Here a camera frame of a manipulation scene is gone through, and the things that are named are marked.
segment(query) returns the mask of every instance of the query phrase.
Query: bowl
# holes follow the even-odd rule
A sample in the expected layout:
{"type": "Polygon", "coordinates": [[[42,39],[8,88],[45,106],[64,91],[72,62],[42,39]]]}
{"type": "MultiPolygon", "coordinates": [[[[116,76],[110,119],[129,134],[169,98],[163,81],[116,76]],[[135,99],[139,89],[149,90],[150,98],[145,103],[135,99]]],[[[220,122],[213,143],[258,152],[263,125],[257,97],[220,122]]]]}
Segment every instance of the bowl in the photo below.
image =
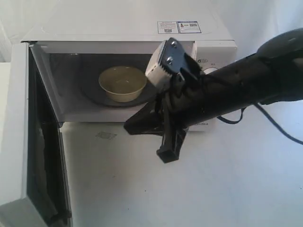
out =
{"type": "Polygon", "coordinates": [[[106,95],[120,103],[136,99],[147,83],[145,74],[134,67],[115,66],[103,71],[99,76],[99,84],[106,95]]]}

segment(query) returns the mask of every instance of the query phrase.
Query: white wall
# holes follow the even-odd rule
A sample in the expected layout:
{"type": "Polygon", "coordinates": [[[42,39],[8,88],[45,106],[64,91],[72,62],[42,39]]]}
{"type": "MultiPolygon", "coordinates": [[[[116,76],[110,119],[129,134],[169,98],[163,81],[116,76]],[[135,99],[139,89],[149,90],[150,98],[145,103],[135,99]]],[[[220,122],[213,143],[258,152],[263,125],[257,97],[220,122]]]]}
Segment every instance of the white wall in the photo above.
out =
{"type": "MultiPolygon", "coordinates": [[[[10,61],[11,44],[19,43],[58,1],[0,0],[0,52],[6,61],[10,61]]],[[[237,58],[255,52],[279,33],[303,27],[302,0],[210,1],[239,47],[237,58]]]]}

